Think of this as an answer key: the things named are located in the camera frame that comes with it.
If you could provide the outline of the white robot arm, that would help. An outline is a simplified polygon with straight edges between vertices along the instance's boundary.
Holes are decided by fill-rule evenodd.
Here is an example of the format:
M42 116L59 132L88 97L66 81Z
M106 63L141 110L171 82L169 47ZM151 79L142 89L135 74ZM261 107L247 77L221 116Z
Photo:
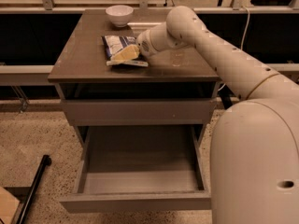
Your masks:
M194 47L239 99L211 139L213 224L299 224L298 85L214 35L188 7L174 7L136 43L145 56Z

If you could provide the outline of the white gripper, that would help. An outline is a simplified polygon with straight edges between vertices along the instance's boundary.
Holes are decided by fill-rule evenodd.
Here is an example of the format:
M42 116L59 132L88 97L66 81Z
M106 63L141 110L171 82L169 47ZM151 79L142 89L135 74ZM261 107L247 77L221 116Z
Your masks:
M162 51L161 43L163 31L159 29L148 29L141 33L136 40L138 45L129 45L111 56L112 61L129 61L136 59L140 52L149 57Z

